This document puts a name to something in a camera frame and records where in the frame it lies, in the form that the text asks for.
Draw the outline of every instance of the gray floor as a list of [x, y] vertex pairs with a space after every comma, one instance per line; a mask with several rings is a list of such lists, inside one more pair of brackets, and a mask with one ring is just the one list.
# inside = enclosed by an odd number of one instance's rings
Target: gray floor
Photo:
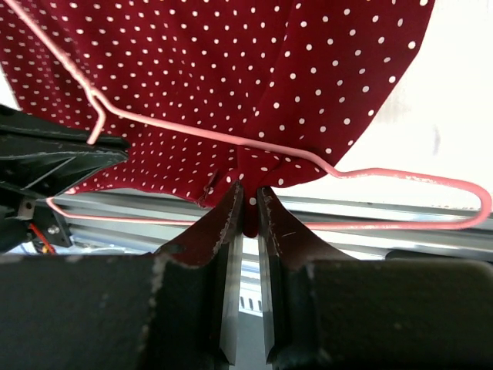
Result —
[[239, 315], [236, 366], [231, 370], [271, 370], [272, 366], [265, 364], [262, 318], [241, 312]]

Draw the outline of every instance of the red cloth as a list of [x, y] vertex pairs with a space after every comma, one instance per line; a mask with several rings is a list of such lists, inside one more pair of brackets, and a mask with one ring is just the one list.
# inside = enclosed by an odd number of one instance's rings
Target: red cloth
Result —
[[[312, 151], [335, 165], [416, 56], [433, 1], [21, 0], [116, 106]], [[25, 112], [90, 130], [76, 82], [0, 2], [0, 58]], [[234, 180], [256, 233], [257, 188], [322, 177], [306, 160], [109, 115], [130, 159], [77, 186], [131, 187], [214, 206]]]

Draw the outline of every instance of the red wire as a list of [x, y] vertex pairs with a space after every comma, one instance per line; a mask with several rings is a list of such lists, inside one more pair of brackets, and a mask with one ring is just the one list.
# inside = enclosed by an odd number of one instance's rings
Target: red wire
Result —
[[46, 240], [45, 235], [43, 235], [43, 233], [34, 224], [31, 224], [29, 228], [34, 231], [34, 234], [36, 234], [39, 239], [41, 239], [50, 254], [56, 254], [55, 248], [49, 243], [48, 240]]

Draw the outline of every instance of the pink hanger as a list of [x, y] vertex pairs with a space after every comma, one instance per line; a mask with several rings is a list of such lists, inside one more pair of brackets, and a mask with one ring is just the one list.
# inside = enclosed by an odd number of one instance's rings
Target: pink hanger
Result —
[[[46, 45], [46, 47], [53, 53], [53, 55], [64, 65], [65, 69], [72, 75], [72, 77], [79, 82], [81, 87], [86, 93], [88, 101], [92, 104], [96, 112], [98, 113], [98, 119], [92, 130], [87, 143], [92, 145], [98, 139], [99, 134], [104, 127], [106, 121], [106, 113], [102, 108], [102, 105], [111, 113], [121, 116], [127, 119], [131, 119], [136, 122], [144, 123], [150, 126], [160, 127], [166, 130], [172, 130], [179, 133], [186, 133], [189, 135], [205, 137], [212, 140], [217, 140], [224, 143], [229, 143], [237, 146], [248, 146], [261, 150], [268, 150], [270, 152], [280, 153], [288, 156], [295, 156], [309, 160], [316, 164], [328, 174], [338, 179], [352, 179], [356, 177], [370, 177], [370, 176], [383, 176], [383, 177], [397, 177], [402, 180], [411, 180], [425, 183], [433, 183], [436, 185], [444, 185], [446, 187], [453, 187], [456, 189], [466, 190], [469, 193], [476, 195], [481, 201], [481, 209], [473, 216], [466, 220], [450, 221], [450, 222], [378, 222], [378, 223], [306, 223], [306, 225], [314, 230], [347, 230], [347, 229], [399, 229], [399, 230], [415, 230], [415, 229], [462, 229], [466, 227], [473, 227], [484, 220], [486, 220], [491, 211], [491, 195], [489, 192], [476, 185], [462, 180], [453, 180], [446, 177], [437, 177], [432, 175], [424, 175], [421, 173], [412, 173], [397, 170], [388, 170], [384, 168], [369, 168], [365, 170], [355, 170], [349, 172], [340, 172], [333, 168], [329, 163], [322, 158], [308, 152], [306, 150], [289, 148], [287, 146], [281, 146], [277, 144], [265, 143], [262, 141], [247, 139], [244, 137], [228, 135], [226, 133], [215, 133], [206, 129], [199, 129], [190, 126], [180, 125], [178, 123], [172, 123], [161, 119], [154, 119], [150, 117], [140, 116], [139, 114], [131, 113], [123, 109], [117, 108], [106, 98], [106, 96], [92, 86], [82, 72], [77, 68], [75, 63], [70, 60], [65, 52], [63, 52], [42, 30], [39, 28], [24, 11], [24, 9], [15, 0], [5, 0], [5, 2], [14, 10], [19, 18], [39, 37], [39, 39]], [[56, 212], [59, 212], [62, 216], [68, 218], [82, 219], [82, 220], [104, 220], [104, 221], [118, 221], [127, 222], [133, 224], [162, 224], [162, 225], [180, 225], [187, 226], [193, 224], [192, 221], [181, 220], [161, 220], [152, 218], [120, 218], [120, 217], [104, 217], [104, 216], [89, 216], [82, 214], [71, 214], [65, 212], [58, 207], [52, 198], [46, 200], [46, 203]]]

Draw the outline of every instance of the screw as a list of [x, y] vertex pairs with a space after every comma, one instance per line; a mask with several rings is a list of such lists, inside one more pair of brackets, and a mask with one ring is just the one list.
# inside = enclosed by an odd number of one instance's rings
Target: screw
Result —
[[60, 228], [56, 225], [52, 225], [48, 228], [48, 234], [55, 235], [60, 232]]

